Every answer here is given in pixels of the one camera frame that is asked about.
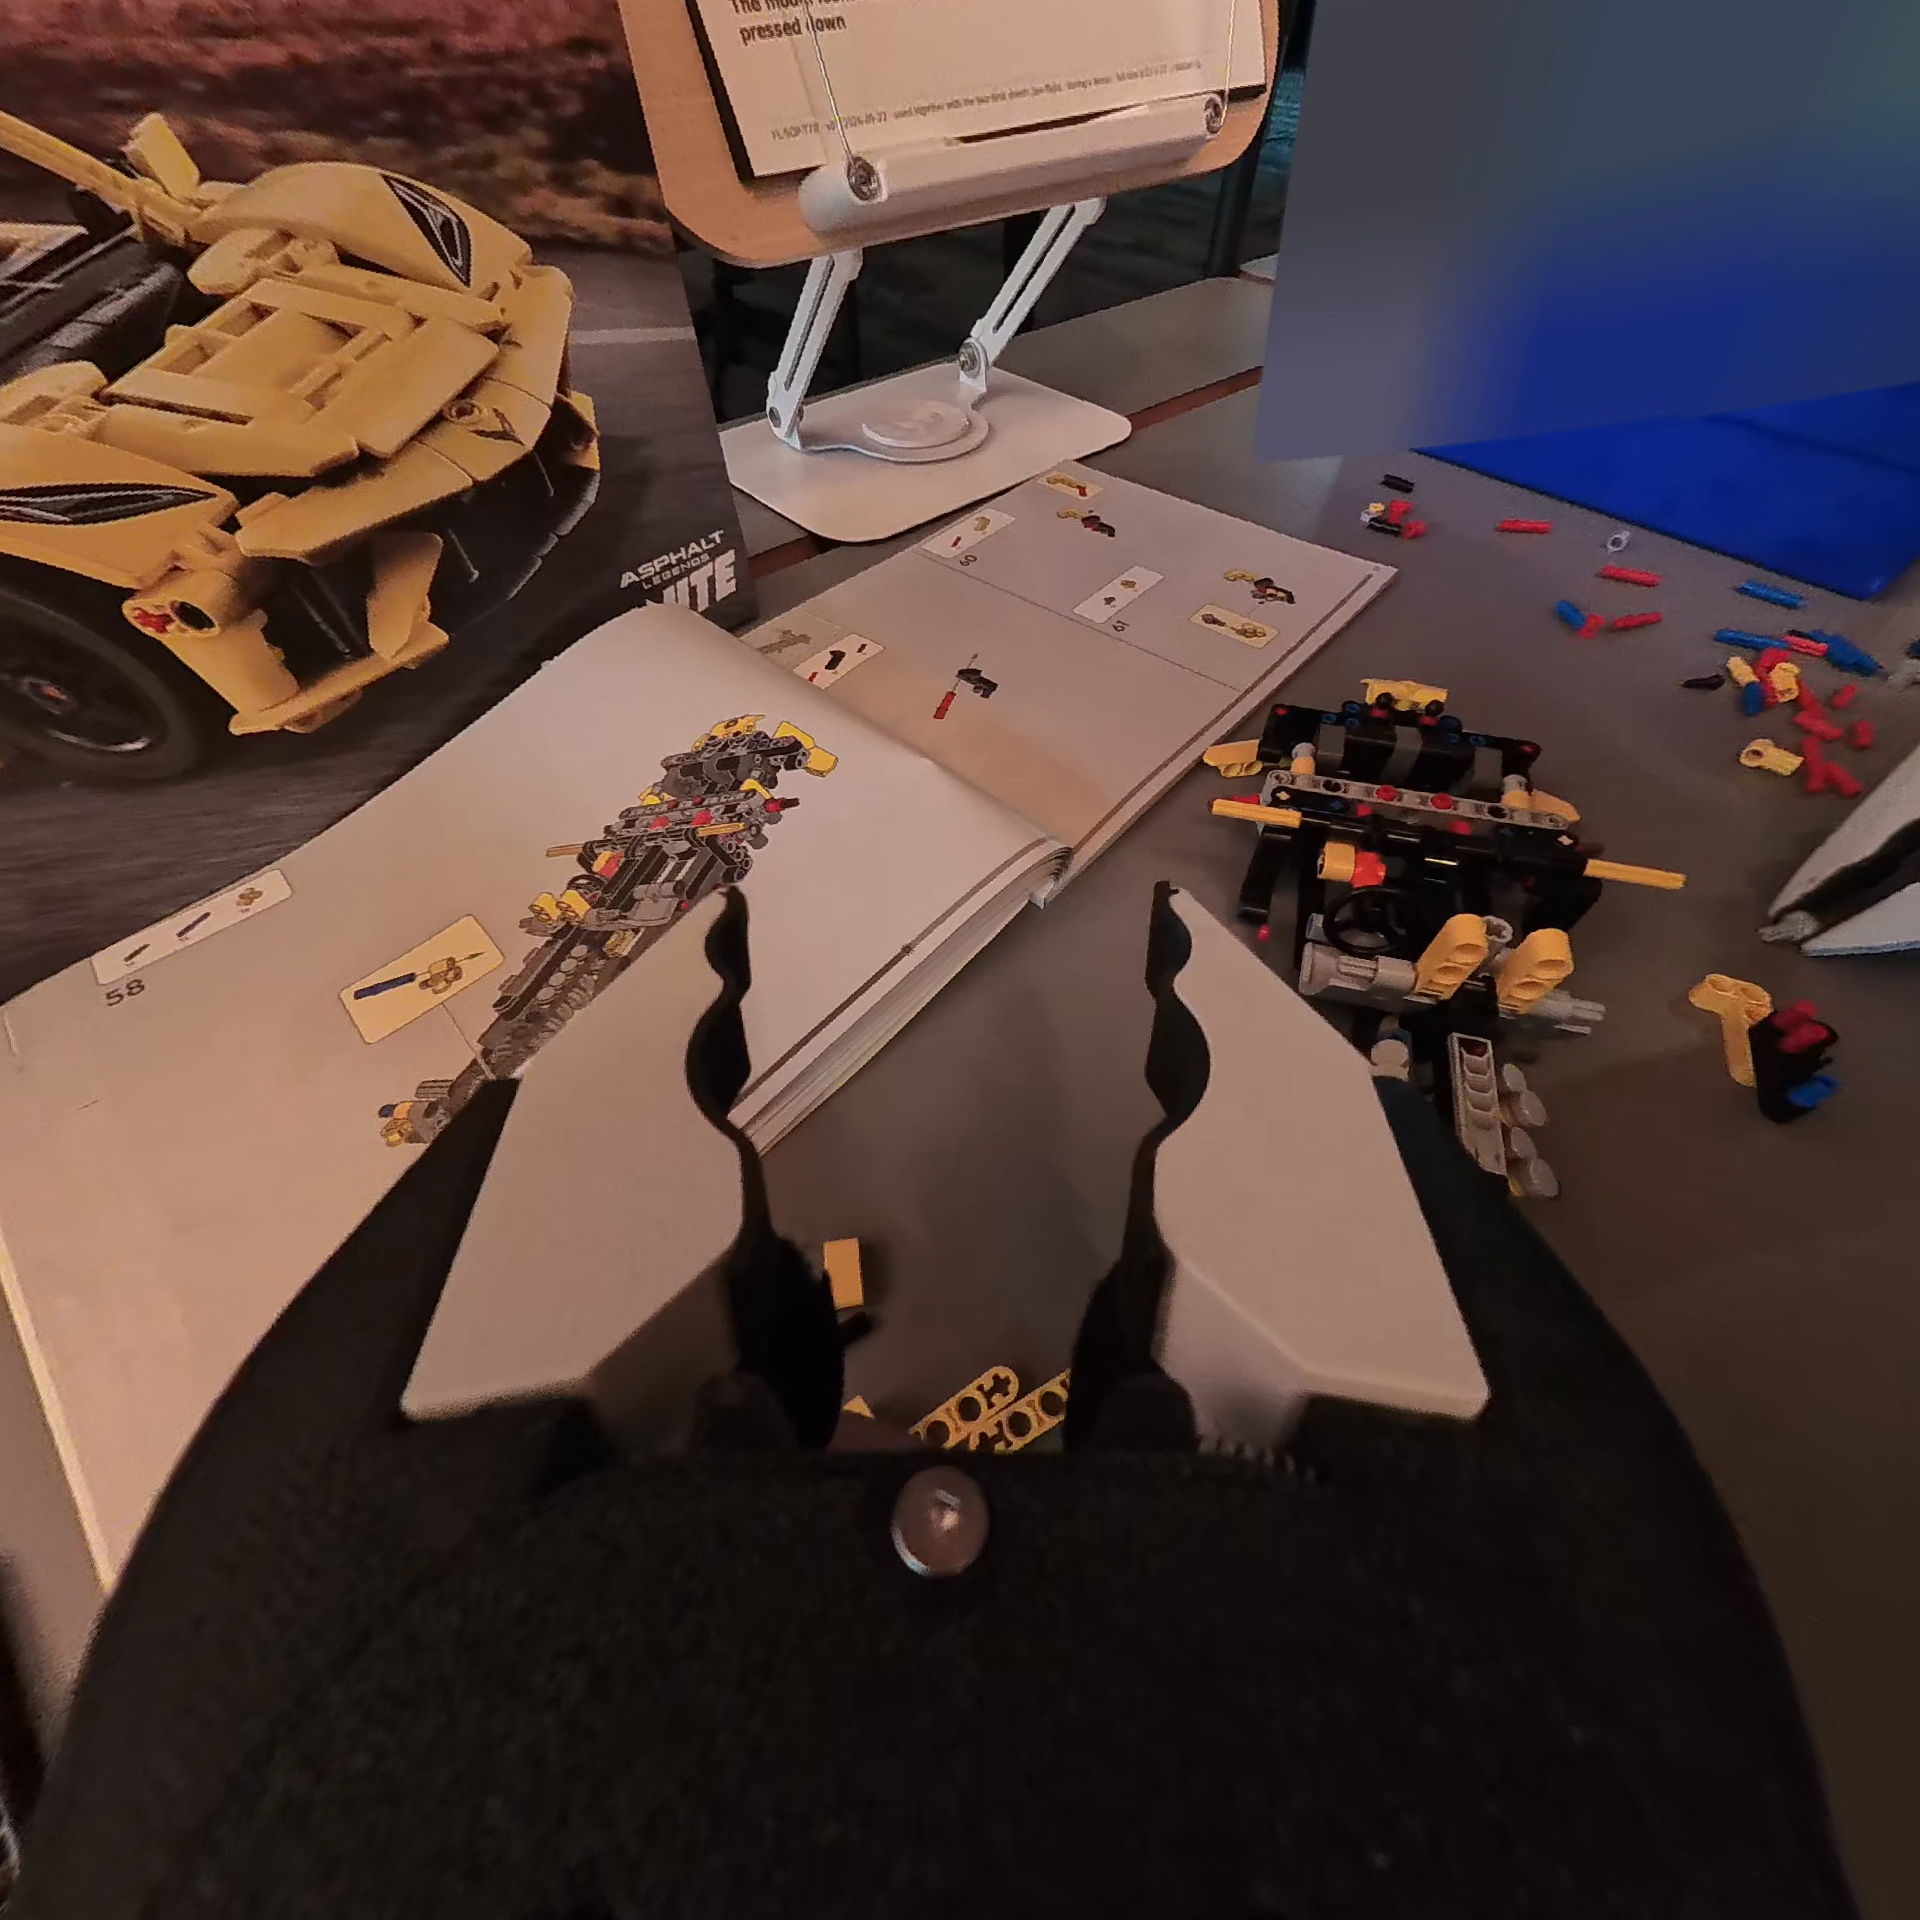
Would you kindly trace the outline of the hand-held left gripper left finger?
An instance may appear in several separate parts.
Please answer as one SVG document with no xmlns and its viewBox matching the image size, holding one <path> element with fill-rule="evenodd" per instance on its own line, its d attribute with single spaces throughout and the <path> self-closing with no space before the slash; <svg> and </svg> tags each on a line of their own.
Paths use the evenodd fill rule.
<svg viewBox="0 0 1920 1920">
<path fill-rule="evenodd" d="M 728 902 L 695 906 L 523 1070 L 408 1416 L 580 1394 L 603 1420 L 686 1420 L 730 1367 L 713 1266 L 740 1225 L 739 1161 L 686 1079 Z"/>
</svg>

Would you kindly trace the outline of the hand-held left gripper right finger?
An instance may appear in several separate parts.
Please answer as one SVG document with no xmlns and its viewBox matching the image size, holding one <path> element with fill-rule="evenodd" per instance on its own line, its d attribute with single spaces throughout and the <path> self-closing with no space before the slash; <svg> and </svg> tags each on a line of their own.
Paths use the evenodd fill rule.
<svg viewBox="0 0 1920 1920">
<path fill-rule="evenodd" d="M 1311 1401 L 1478 1420 L 1491 1388 L 1366 1060 L 1186 890 L 1155 944 L 1203 1063 L 1155 1166 L 1150 1352 L 1200 1441 L 1278 1442 Z"/>
</svg>

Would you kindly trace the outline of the pile of red blue pins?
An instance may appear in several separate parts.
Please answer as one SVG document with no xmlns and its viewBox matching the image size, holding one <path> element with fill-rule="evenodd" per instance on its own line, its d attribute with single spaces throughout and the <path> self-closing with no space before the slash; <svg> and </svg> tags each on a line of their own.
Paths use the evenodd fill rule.
<svg viewBox="0 0 1920 1920">
<path fill-rule="evenodd" d="M 1894 640 L 1830 595 L 1628 528 L 1585 537 L 1571 513 L 1504 516 L 1495 537 L 1540 590 L 1575 688 L 1634 753 L 1831 807 L 1891 771 Z"/>
</svg>

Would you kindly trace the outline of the black lego beam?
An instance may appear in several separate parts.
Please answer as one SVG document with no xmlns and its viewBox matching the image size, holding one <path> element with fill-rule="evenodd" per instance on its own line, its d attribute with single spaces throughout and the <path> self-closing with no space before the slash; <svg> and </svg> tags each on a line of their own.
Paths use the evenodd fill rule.
<svg viewBox="0 0 1920 1920">
<path fill-rule="evenodd" d="M 1788 1011 L 1791 1017 L 1803 1017 L 1803 1019 L 1811 1019 L 1811 1022 L 1826 1022 L 1809 1000 L 1793 1000 L 1791 1004 L 1776 1009 L 1772 1014 L 1772 1017 L 1780 1011 Z M 1780 1123 L 1780 1126 L 1809 1119 L 1811 1114 L 1800 1114 L 1788 1104 L 1786 1091 L 1796 1079 L 1803 1079 L 1812 1072 L 1834 1074 L 1831 1072 L 1834 1051 L 1831 1055 L 1819 1055 L 1819 1051 L 1809 1051 L 1809 1050 L 1778 1051 L 1775 1048 L 1775 1034 L 1769 1030 L 1769 1019 L 1766 1019 L 1762 1025 L 1758 1025 L 1751 1031 L 1751 1042 L 1754 1042 L 1755 1067 L 1758 1067 L 1755 1094 L 1758 1094 L 1761 1114 L 1767 1120 L 1775 1120 L 1775 1123 Z"/>
</svg>

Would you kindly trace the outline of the lego car model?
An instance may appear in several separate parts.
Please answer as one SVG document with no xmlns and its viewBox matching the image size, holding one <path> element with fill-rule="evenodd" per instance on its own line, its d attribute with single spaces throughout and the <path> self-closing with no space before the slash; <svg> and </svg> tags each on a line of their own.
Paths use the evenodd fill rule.
<svg viewBox="0 0 1920 1920">
<path fill-rule="evenodd" d="M 1608 892 L 1687 886 L 1596 850 L 1539 758 L 1394 679 L 1340 706 L 1274 705 L 1258 737 L 1203 753 L 1230 786 L 1214 817 L 1256 831 L 1239 919 L 1264 943 L 1288 886 L 1296 993 L 1523 1201 L 1561 1194 L 1528 1063 L 1604 1016 L 1571 990 L 1575 926 Z"/>
</svg>

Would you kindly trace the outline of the pile of yellow lego parts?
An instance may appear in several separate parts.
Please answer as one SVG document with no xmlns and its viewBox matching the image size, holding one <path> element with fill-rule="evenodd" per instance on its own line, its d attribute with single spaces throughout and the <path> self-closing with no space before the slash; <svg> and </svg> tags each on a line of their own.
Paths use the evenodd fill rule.
<svg viewBox="0 0 1920 1920">
<path fill-rule="evenodd" d="M 874 1334 L 868 1313 L 859 1239 L 831 1239 L 822 1249 L 823 1280 L 844 1348 L 852 1348 Z M 879 1444 L 908 1444 L 935 1455 L 1017 1455 L 1035 1448 L 1066 1426 L 1072 1372 L 1024 1385 L 1008 1366 L 994 1366 L 951 1392 L 918 1422 L 900 1426 L 883 1420 L 876 1407 L 846 1392 L 844 1426 L 855 1438 Z"/>
</svg>

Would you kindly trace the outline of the lego instruction booklet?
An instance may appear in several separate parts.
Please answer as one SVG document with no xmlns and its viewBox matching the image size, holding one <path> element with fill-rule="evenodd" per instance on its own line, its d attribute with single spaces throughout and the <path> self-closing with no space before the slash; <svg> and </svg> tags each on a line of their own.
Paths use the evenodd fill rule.
<svg viewBox="0 0 1920 1920">
<path fill-rule="evenodd" d="M 110 1590 L 209 1407 L 473 1095 L 712 897 L 771 1146 L 1394 579 L 1033 481 L 758 634 L 580 638 L 304 848 L 4 1006 L 4 1291 Z"/>
</svg>

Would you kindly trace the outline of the lego set box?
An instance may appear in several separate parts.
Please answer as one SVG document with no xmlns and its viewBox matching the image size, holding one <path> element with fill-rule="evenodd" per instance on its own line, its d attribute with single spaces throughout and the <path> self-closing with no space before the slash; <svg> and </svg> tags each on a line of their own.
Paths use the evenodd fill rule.
<svg viewBox="0 0 1920 1920">
<path fill-rule="evenodd" d="M 758 610 L 617 4 L 3 4 L 4 996 Z"/>
</svg>

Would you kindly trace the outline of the blue plastic bin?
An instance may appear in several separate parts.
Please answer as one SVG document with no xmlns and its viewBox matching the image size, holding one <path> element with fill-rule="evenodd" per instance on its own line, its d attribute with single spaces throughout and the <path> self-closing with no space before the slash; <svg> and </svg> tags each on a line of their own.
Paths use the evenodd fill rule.
<svg viewBox="0 0 1920 1920">
<path fill-rule="evenodd" d="M 1864 602 L 1918 559 L 1913 383 L 1424 455 Z"/>
</svg>

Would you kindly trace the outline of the white stand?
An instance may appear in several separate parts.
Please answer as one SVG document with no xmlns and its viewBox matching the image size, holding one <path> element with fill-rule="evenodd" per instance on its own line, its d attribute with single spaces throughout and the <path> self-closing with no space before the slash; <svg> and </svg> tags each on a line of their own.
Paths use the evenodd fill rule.
<svg viewBox="0 0 1920 1920">
<path fill-rule="evenodd" d="M 723 431 L 730 483 L 783 516 L 816 530 L 807 491 L 833 473 L 866 467 L 930 472 L 959 467 L 992 438 L 991 392 L 1001 350 L 1015 339 L 1079 235 L 1103 215 L 1103 196 L 1050 206 L 1007 271 L 985 313 L 975 320 L 951 369 L 883 380 L 876 387 L 812 400 L 833 324 L 863 271 L 863 240 L 888 225 L 953 217 L 987 202 L 1042 187 L 1108 185 L 1121 167 L 1144 160 L 1161 135 L 1183 148 L 1207 131 L 1212 98 L 1103 113 L 1054 129 L 975 139 L 932 137 L 891 151 L 851 153 L 816 167 L 800 185 L 807 230 L 835 249 L 812 262 L 795 318 L 766 387 L 759 423 Z"/>
</svg>

